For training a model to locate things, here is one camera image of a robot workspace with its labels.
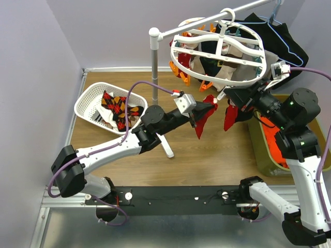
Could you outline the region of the white clothes peg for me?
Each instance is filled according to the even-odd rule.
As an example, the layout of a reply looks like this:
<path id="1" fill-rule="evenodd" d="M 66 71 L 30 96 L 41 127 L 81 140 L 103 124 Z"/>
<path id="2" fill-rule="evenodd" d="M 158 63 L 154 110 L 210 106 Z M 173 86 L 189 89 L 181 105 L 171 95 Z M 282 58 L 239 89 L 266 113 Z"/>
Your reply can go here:
<path id="1" fill-rule="evenodd" d="M 220 101 L 220 100 L 222 100 L 225 96 L 226 96 L 226 93 L 224 92 L 224 90 L 222 90 L 222 91 L 220 92 L 220 94 L 217 96 L 217 100 Z"/>

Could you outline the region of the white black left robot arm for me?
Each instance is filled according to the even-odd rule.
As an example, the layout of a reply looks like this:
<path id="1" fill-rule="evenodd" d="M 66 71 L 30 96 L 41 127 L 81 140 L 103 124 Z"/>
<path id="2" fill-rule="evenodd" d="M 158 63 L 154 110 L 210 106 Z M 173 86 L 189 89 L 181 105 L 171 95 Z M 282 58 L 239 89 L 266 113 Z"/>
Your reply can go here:
<path id="1" fill-rule="evenodd" d="M 191 113 L 185 116 L 179 109 L 166 113 L 160 106 L 151 105 L 139 125 L 130 129 L 127 135 L 78 150 L 72 145 L 63 147 L 51 166 L 53 178 L 50 185 L 57 186 L 63 198 L 85 193 L 109 204 L 115 196 L 110 180 L 95 177 L 91 175 L 92 171 L 121 158 L 151 151 L 161 143 L 161 135 L 188 122 L 197 128 L 214 110 L 216 105 L 213 103 L 197 102 Z"/>

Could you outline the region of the white round sock hanger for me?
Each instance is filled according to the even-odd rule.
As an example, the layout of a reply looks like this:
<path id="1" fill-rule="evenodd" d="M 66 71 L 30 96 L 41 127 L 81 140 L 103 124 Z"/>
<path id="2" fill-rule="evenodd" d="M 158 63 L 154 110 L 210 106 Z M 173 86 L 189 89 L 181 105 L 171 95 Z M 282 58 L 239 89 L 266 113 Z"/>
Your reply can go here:
<path id="1" fill-rule="evenodd" d="M 212 21 L 209 30 L 206 30 L 205 25 L 202 25 L 175 35 L 177 41 L 181 43 L 197 43 L 199 45 L 197 50 L 186 50 L 183 48 L 175 48 L 175 50 L 190 55 L 257 67 L 258 72 L 256 77 L 251 80 L 225 80 L 193 72 L 191 69 L 182 67 L 177 61 L 175 61 L 176 65 L 182 71 L 177 77 L 182 79 L 187 86 L 190 85 L 191 79 L 197 79 L 201 83 L 199 88 L 200 92 L 204 92 L 211 87 L 216 88 L 217 91 L 222 91 L 225 87 L 250 86 L 260 80 L 267 69 L 265 51 L 261 37 L 247 26 L 235 22 L 235 12 L 233 9 L 225 8 L 223 11 L 231 16 L 230 20 Z M 200 50 L 201 43 L 207 41 L 217 41 L 215 54 L 204 53 Z M 243 52 L 242 59 L 221 55 L 222 45 L 224 43 L 228 43 Z"/>

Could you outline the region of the red black santa sock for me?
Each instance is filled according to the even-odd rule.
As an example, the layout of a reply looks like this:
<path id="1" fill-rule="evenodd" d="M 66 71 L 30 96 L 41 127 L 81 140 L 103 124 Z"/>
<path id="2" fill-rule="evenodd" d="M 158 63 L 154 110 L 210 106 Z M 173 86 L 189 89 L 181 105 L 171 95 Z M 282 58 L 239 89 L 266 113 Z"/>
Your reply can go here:
<path id="1" fill-rule="evenodd" d="M 238 116 L 238 107 L 228 99 L 228 107 L 225 110 L 225 119 L 223 129 L 228 131 L 235 123 Z"/>

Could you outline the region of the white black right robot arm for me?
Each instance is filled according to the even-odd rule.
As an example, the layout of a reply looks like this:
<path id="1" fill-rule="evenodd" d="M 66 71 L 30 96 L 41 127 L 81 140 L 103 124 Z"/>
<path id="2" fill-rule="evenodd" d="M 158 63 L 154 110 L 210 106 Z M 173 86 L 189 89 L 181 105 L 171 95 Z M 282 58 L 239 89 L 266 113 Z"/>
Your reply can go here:
<path id="1" fill-rule="evenodd" d="M 239 110 L 257 110 L 279 128 L 276 144 L 291 171 L 299 206 L 283 199 L 257 176 L 241 180 L 239 199 L 261 203 L 281 222 L 293 245 L 325 243 L 330 238 L 330 202 L 322 176 L 326 157 L 321 155 L 317 136 L 308 128 L 321 111 L 316 94 L 297 88 L 280 102 L 259 82 L 250 87 L 228 87 L 223 92 Z"/>

